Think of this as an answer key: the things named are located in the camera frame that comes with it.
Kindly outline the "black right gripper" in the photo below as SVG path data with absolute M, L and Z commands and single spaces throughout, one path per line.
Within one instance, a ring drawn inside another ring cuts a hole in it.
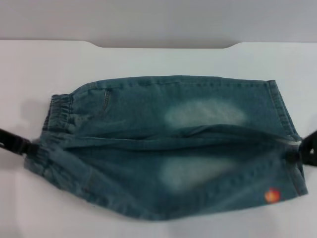
M 317 131 L 302 139 L 299 151 L 287 151 L 285 160 L 290 164 L 303 164 L 317 166 Z

